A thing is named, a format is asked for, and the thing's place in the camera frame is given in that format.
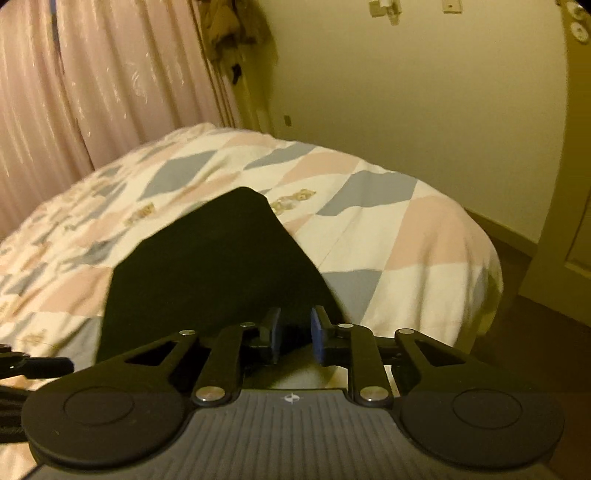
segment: door panel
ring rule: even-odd
[[[563,2],[568,64],[566,129],[560,171],[538,251],[519,293],[591,326],[591,43],[572,33]],[[591,31],[591,18],[579,23]]]

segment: wall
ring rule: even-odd
[[[416,176],[537,242],[566,113],[553,0],[258,0],[274,42],[255,61],[274,134]],[[283,115],[290,115],[286,127]]]

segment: patterned duvet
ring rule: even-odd
[[[88,367],[113,268],[144,238],[239,186],[267,197],[351,321],[381,336],[415,328],[465,351],[489,327],[502,291],[498,257],[456,202],[351,155],[201,124],[93,173],[0,244],[0,343]],[[32,465],[26,445],[0,447],[4,479]]]

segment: pink curtain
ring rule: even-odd
[[[0,9],[0,239],[92,171],[61,79],[47,1]]]
[[[234,126],[189,0],[58,0],[57,19],[66,88],[95,167],[179,127]]]
[[[11,0],[0,10],[0,239],[92,170],[179,127],[241,126],[190,0]]]

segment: folded black garment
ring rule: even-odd
[[[184,329],[216,336],[260,321],[272,307],[290,325],[289,351],[311,341],[315,305],[333,323],[343,321],[323,277],[266,198],[241,187],[142,241],[115,268],[96,360]]]

